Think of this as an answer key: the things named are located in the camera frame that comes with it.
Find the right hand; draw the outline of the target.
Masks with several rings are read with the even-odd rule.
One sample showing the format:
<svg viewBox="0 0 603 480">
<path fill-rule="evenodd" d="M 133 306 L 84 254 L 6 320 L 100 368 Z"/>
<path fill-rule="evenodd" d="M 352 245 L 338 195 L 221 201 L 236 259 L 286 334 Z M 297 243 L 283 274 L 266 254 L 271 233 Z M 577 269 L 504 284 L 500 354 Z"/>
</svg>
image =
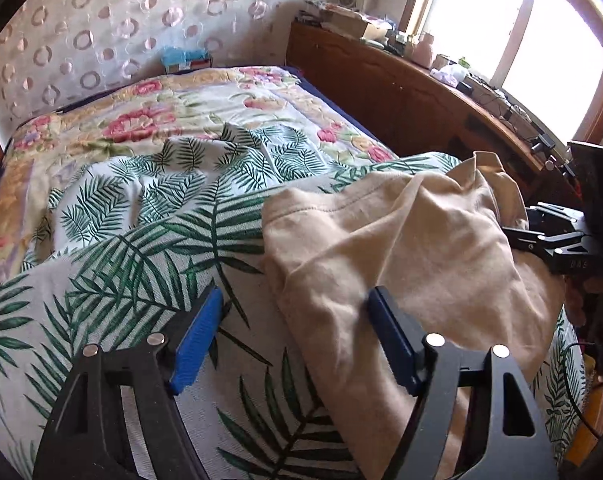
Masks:
<svg viewBox="0 0 603 480">
<path fill-rule="evenodd" d="M 579 328 L 586 324 L 583 310 L 586 294 L 603 294 L 603 276 L 565 276 L 565 310 L 569 322 Z"/>
</svg>

